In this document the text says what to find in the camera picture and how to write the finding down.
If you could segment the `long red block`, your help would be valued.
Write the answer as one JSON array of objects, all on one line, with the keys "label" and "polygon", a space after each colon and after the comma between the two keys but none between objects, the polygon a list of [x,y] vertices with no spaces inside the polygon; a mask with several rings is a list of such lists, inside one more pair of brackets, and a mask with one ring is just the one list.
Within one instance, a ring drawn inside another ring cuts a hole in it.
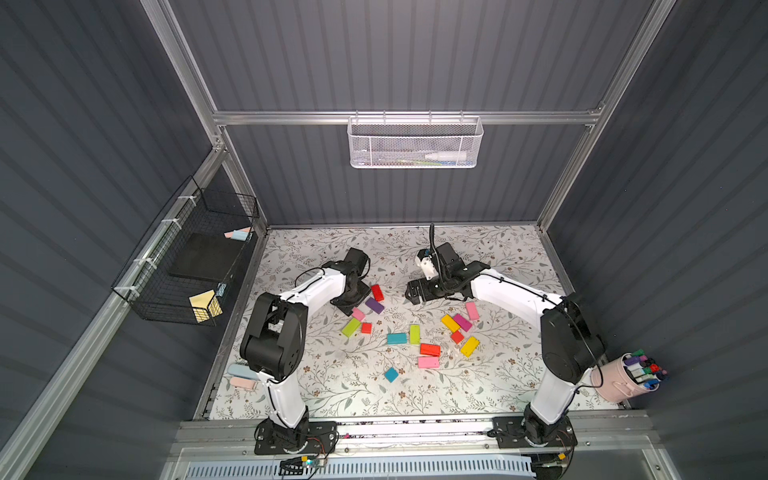
[{"label": "long red block", "polygon": [[377,302],[383,302],[384,301],[385,297],[384,297],[383,291],[382,291],[381,287],[378,284],[374,284],[371,287],[371,291],[372,291],[374,299]]}]

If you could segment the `purple block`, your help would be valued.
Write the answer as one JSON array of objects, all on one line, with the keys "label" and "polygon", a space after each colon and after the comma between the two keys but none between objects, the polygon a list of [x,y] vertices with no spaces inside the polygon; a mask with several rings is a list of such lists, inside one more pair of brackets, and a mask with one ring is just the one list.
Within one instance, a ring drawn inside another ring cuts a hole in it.
[{"label": "purple block", "polygon": [[385,309],[384,305],[376,301],[374,298],[368,298],[365,301],[365,304],[376,314],[381,314]]}]

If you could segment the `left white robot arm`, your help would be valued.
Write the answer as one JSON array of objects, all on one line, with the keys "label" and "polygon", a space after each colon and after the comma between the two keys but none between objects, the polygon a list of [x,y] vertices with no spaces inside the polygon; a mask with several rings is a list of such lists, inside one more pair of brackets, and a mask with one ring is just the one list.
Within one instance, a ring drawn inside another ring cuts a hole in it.
[{"label": "left white robot arm", "polygon": [[269,419],[275,425],[295,431],[308,418],[297,370],[309,336],[309,320],[327,304],[350,316],[371,293],[364,282],[369,266],[369,256],[351,248],[344,259],[315,267],[315,275],[293,289],[257,297],[239,355],[265,388]]}]

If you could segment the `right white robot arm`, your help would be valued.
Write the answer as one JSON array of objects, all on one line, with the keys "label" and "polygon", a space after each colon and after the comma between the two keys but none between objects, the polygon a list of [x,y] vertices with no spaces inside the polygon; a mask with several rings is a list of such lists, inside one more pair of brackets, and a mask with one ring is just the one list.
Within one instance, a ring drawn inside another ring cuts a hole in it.
[{"label": "right white robot arm", "polygon": [[528,322],[539,333],[544,375],[525,411],[531,426],[553,427],[563,420],[580,389],[603,386],[605,353],[576,295],[558,296],[513,280],[490,265],[464,262],[451,244],[431,245],[416,253],[422,277],[408,282],[405,298],[418,305],[439,299],[479,300]]}]

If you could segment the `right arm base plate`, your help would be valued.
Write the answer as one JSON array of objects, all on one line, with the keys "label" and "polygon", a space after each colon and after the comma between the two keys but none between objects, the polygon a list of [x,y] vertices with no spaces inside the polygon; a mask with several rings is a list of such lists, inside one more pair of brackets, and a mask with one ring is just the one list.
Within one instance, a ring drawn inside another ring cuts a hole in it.
[{"label": "right arm base plate", "polygon": [[578,440],[568,417],[548,425],[535,418],[524,416],[498,416],[492,419],[492,427],[486,433],[495,439],[501,449],[526,447],[575,448]]}]

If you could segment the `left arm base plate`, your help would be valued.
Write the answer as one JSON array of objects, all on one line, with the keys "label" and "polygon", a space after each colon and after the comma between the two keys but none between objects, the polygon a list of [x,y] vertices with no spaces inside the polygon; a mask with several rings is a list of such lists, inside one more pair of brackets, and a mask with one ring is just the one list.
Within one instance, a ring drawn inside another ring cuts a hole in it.
[{"label": "left arm base plate", "polygon": [[302,420],[296,428],[289,429],[266,419],[254,432],[257,456],[293,454],[325,455],[333,452],[339,440],[336,422],[309,422]]}]

